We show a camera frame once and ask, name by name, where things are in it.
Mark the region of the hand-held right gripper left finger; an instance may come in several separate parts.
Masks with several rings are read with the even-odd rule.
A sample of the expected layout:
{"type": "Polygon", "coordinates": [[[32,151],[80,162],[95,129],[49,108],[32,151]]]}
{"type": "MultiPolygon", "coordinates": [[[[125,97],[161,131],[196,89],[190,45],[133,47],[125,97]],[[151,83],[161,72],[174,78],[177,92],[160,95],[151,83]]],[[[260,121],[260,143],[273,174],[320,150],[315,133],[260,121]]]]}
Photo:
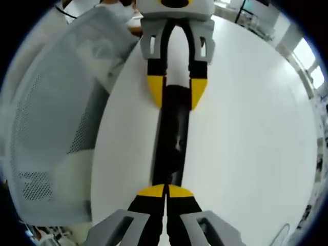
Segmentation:
{"type": "Polygon", "coordinates": [[[87,245],[158,245],[163,229],[165,185],[140,190],[128,209],[119,209],[93,226],[87,245]]]}

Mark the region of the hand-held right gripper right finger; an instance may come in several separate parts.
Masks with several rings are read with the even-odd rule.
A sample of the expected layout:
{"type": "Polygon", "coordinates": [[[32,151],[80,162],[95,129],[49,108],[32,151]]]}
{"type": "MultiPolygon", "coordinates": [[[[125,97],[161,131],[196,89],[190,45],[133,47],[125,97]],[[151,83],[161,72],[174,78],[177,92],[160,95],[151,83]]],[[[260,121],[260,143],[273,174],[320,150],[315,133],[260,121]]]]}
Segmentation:
{"type": "Polygon", "coordinates": [[[241,233],[213,211],[203,211],[189,190],[170,184],[167,196],[170,245],[244,245],[241,233]]]}

